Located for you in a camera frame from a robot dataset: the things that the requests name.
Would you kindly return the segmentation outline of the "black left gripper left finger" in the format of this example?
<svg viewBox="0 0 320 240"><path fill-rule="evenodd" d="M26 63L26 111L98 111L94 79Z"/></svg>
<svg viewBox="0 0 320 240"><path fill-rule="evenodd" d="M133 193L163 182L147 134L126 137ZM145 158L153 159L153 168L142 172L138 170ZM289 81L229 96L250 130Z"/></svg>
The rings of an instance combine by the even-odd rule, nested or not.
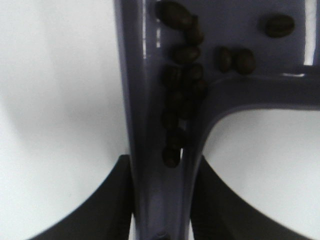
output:
<svg viewBox="0 0 320 240"><path fill-rule="evenodd" d="M83 204L34 239L127 240L133 211L130 157L120 155L108 177Z"/></svg>

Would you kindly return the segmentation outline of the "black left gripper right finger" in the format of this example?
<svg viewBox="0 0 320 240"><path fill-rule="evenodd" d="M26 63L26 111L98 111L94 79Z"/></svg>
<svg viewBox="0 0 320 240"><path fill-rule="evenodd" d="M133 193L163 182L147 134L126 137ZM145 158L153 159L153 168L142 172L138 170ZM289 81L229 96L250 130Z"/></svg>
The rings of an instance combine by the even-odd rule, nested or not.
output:
<svg viewBox="0 0 320 240"><path fill-rule="evenodd" d="M196 240L305 240L233 192L201 158L194 184L191 224Z"/></svg>

